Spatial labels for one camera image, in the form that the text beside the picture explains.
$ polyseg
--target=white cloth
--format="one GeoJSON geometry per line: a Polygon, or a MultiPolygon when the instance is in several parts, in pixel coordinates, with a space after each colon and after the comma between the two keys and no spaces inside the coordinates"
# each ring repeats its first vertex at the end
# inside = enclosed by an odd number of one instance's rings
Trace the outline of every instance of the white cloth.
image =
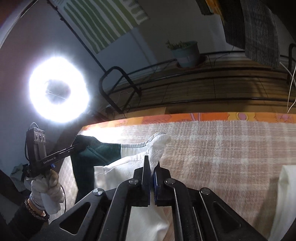
{"type": "MultiPolygon", "coordinates": [[[[122,158],[108,166],[94,167],[94,187],[110,190],[133,177],[134,170],[143,167],[148,155],[151,173],[159,162],[170,136],[156,133],[146,142],[122,144],[122,158]]],[[[126,240],[161,241],[168,230],[168,220],[163,208],[154,204],[153,193],[148,207],[132,207],[126,240]]]]}
{"type": "Polygon", "coordinates": [[[276,214],[268,241],[280,241],[296,217],[296,165],[283,166],[279,175],[276,214]]]}
{"type": "Polygon", "coordinates": [[[24,183],[22,182],[22,170],[24,166],[23,164],[19,164],[15,166],[10,174],[10,179],[12,180],[13,184],[17,188],[19,192],[26,190],[24,183]]]}

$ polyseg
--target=bed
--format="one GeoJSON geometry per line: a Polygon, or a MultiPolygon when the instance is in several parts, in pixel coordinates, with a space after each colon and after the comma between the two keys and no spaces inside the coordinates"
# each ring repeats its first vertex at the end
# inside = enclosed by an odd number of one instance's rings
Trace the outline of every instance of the bed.
{"type": "MultiPolygon", "coordinates": [[[[171,136],[160,160],[187,187],[209,187],[266,238],[272,226],[282,165],[296,164],[296,115],[254,112],[186,113],[115,120],[79,132],[101,142],[138,143],[158,131],[171,136]]],[[[60,170],[67,210],[77,186],[70,157],[60,170]]],[[[170,222],[164,240],[173,240],[170,222]]],[[[60,216],[61,211],[52,216],[60,216]]]]}

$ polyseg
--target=dark green fabric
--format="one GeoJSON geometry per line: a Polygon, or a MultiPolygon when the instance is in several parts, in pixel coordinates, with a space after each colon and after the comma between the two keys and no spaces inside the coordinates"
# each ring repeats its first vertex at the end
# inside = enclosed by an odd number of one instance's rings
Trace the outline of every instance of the dark green fabric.
{"type": "Polygon", "coordinates": [[[94,137],[78,135],[73,145],[83,143],[86,148],[71,155],[73,172],[78,187],[75,203],[94,189],[94,167],[106,166],[121,158],[120,144],[102,143],[94,137]]]}

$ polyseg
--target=black metal frame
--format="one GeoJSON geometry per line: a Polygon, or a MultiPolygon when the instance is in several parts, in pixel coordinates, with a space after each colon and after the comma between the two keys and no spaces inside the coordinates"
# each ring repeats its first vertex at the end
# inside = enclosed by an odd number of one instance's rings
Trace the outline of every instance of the black metal frame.
{"type": "MultiPolygon", "coordinates": [[[[295,59],[292,58],[292,48],[296,47],[295,44],[291,44],[289,47],[289,56],[285,56],[285,55],[281,55],[281,57],[289,59],[289,69],[291,71],[292,68],[292,61],[295,61],[295,59]]],[[[244,53],[243,50],[237,50],[237,51],[220,51],[220,52],[209,52],[209,53],[204,53],[203,55],[217,55],[217,54],[227,54],[227,53],[244,53]]],[[[163,65],[163,64],[169,64],[176,61],[176,59],[171,59],[171,60],[167,60],[167,61],[163,61],[157,64],[153,64],[135,71],[132,71],[130,73],[125,73],[123,71],[123,69],[121,69],[120,67],[114,66],[111,69],[109,69],[99,80],[99,91],[101,93],[101,95],[107,100],[107,102],[119,113],[119,114],[123,114],[125,110],[127,110],[127,106],[129,105],[130,100],[132,99],[133,95],[135,94],[136,91],[136,87],[143,85],[143,84],[147,84],[147,83],[152,83],[152,82],[156,82],[159,80],[163,80],[163,79],[170,79],[173,77],[179,77],[179,76],[186,76],[186,75],[190,75],[190,74],[198,74],[198,73],[207,73],[207,72],[216,72],[216,71],[229,71],[229,70],[261,70],[261,71],[273,71],[273,72],[277,72],[277,73],[284,73],[286,74],[286,71],[281,71],[281,70],[275,70],[275,69],[271,69],[268,67],[224,67],[224,68],[210,68],[210,69],[196,69],[196,70],[189,70],[186,72],[181,72],[181,73],[177,73],[177,74],[172,74],[172,75],[168,75],[168,76],[164,76],[164,77],[158,77],[158,78],[149,78],[148,80],[142,81],[140,83],[133,83],[133,81],[130,79],[130,75],[141,72],[143,70],[146,69],[150,69],[153,68],[155,66],[159,66],[159,65],[163,65]],[[108,93],[106,93],[103,89],[103,81],[106,78],[106,76],[113,70],[113,69],[120,69],[122,70],[122,76],[118,79],[118,81],[113,85],[113,87],[110,89],[110,91],[108,91],[108,93]],[[118,84],[120,83],[120,81],[125,78],[128,83],[130,84],[129,86],[126,87],[121,87],[121,88],[117,88],[115,89],[118,84]],[[131,95],[129,96],[129,98],[127,99],[126,103],[123,105],[122,108],[120,108],[111,98],[110,95],[114,94],[114,93],[118,93],[120,91],[129,89],[130,87],[134,88],[134,91],[131,93],[131,95]]],[[[287,80],[287,82],[289,82],[289,74],[287,74],[288,77],[287,78],[282,78],[281,80],[287,80]]],[[[153,88],[157,88],[157,87],[161,87],[161,86],[167,86],[167,85],[171,85],[171,84],[176,84],[176,83],[184,83],[184,82],[191,82],[191,81],[199,81],[199,80],[207,80],[207,79],[219,79],[219,78],[229,78],[229,77],[233,77],[233,78],[238,78],[238,77],[253,77],[253,78],[266,78],[266,79],[279,79],[277,77],[266,77],[266,76],[259,76],[259,75],[223,75],[223,76],[214,76],[214,77],[203,77],[203,78],[194,78],[191,80],[186,80],[186,81],[172,81],[169,83],[165,83],[165,84],[159,84],[159,85],[154,85],[154,86],[150,86],[147,88],[139,88],[139,91],[142,93],[142,91],[148,90],[148,89],[153,89],[153,88]]],[[[154,103],[154,104],[147,104],[147,105],[138,105],[138,106],[130,106],[128,109],[132,110],[132,109],[140,109],[140,108],[147,108],[147,107],[155,107],[155,106],[163,106],[163,105],[170,105],[170,104],[181,104],[181,103],[193,103],[193,102],[209,102],[209,101],[245,101],[245,100],[262,100],[262,101],[278,101],[278,102],[287,102],[288,100],[286,99],[280,99],[280,98],[266,98],[266,97],[238,97],[238,98],[210,98],[210,99],[192,99],[192,100],[184,100],[184,101],[172,101],[172,102],[161,102],[161,103],[154,103]]]]}
{"type": "Polygon", "coordinates": [[[148,156],[132,179],[105,191],[96,188],[31,241],[124,241],[131,207],[171,206],[176,241],[266,241],[266,239],[208,188],[194,190],[171,178],[170,171],[153,170],[148,156]]]}
{"type": "Polygon", "coordinates": [[[71,27],[71,25],[64,19],[64,17],[59,13],[58,8],[54,6],[50,0],[47,0],[47,3],[57,12],[59,15],[61,21],[63,21],[67,27],[71,30],[71,32],[75,35],[75,37],[79,40],[79,42],[82,44],[82,46],[86,49],[86,51],[90,54],[90,56],[94,59],[94,61],[98,64],[98,66],[103,70],[104,73],[106,73],[105,68],[102,66],[102,64],[98,61],[98,59],[94,56],[94,54],[91,52],[91,50],[86,46],[86,44],[82,41],[82,39],[78,36],[78,34],[74,31],[74,29],[71,27]]]}
{"type": "MultiPolygon", "coordinates": [[[[296,47],[296,44],[291,43],[289,45],[289,65],[288,65],[288,70],[290,71],[290,73],[292,73],[292,60],[295,62],[295,59],[292,57],[292,50],[293,48],[296,47]]],[[[287,83],[290,83],[292,81],[292,77],[290,76],[290,74],[288,74],[287,77],[287,83]]]]}

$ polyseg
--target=bracelet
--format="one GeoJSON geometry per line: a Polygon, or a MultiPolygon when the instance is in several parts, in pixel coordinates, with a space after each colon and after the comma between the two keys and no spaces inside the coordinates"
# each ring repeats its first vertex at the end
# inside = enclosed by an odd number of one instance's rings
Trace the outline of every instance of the bracelet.
{"type": "Polygon", "coordinates": [[[34,199],[33,195],[30,195],[30,199],[32,199],[32,201],[34,201],[35,204],[37,204],[37,206],[44,208],[43,205],[40,205],[39,203],[36,202],[36,200],[34,199]]]}
{"type": "Polygon", "coordinates": [[[49,215],[48,213],[44,210],[45,216],[40,216],[38,215],[38,213],[36,213],[29,205],[28,203],[28,199],[25,199],[25,206],[27,208],[27,210],[29,211],[30,214],[32,214],[32,216],[34,216],[35,218],[42,220],[42,221],[47,221],[49,219],[49,215]]]}

